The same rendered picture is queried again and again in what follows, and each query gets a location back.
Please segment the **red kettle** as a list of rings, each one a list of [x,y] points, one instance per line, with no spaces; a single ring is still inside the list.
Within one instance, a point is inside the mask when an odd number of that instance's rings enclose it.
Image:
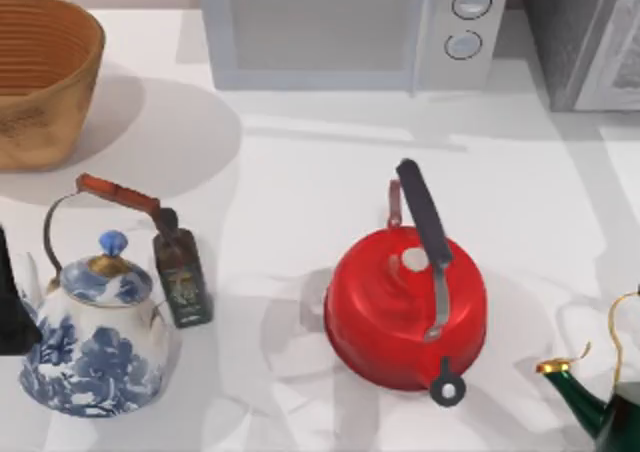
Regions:
[[[334,269],[324,327],[336,354],[364,379],[425,390],[454,407],[484,346],[488,294],[479,267],[446,234],[418,164],[405,158],[396,173],[386,226],[359,239]]]

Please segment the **dark green bottle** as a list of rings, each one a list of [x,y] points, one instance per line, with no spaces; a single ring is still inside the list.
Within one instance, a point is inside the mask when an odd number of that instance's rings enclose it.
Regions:
[[[176,211],[160,207],[154,212],[155,265],[177,328],[206,324],[213,319],[213,303],[205,285],[196,240],[179,226]]]

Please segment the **pale microwave oven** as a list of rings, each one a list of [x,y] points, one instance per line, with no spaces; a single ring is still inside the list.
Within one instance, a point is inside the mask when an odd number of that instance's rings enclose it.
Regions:
[[[452,0],[200,0],[220,90],[413,94],[482,88],[505,3],[462,20]],[[465,30],[482,50],[452,60],[444,42]]]

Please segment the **microwave knob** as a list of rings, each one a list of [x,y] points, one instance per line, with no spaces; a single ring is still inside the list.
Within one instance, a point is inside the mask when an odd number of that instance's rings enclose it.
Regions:
[[[493,0],[452,0],[452,12],[462,20],[476,20],[492,7]]]
[[[444,42],[444,52],[456,61],[470,60],[480,53],[482,47],[482,37],[472,30],[452,34]]]

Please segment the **blue and white teapot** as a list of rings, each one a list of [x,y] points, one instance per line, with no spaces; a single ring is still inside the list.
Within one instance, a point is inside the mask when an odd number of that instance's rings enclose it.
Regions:
[[[54,201],[43,246],[55,269],[47,287],[19,297],[42,334],[18,380],[34,401],[82,418],[136,411],[160,392],[169,358],[168,326],[151,298],[153,280],[127,260],[127,236],[109,230],[100,253],[61,264],[51,242]]]

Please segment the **brown woven basket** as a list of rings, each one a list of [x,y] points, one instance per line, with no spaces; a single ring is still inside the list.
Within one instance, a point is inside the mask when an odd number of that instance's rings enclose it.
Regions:
[[[0,0],[0,171],[57,167],[85,124],[106,34],[65,0]]]

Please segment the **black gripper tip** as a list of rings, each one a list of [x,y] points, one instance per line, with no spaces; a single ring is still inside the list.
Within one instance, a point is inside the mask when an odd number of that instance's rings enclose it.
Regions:
[[[19,297],[4,228],[0,225],[0,357],[22,356],[42,333]]]

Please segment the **dark green teapot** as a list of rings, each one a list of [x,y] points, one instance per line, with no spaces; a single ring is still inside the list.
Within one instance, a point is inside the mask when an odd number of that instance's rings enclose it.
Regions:
[[[617,308],[631,297],[640,297],[640,286],[618,297],[608,311],[608,332],[616,350],[608,400],[592,394],[571,371],[571,366],[589,353],[590,344],[576,358],[552,358],[536,365],[536,372],[553,385],[582,429],[593,439],[594,452],[640,452],[640,380],[620,379],[624,351],[616,328]]]

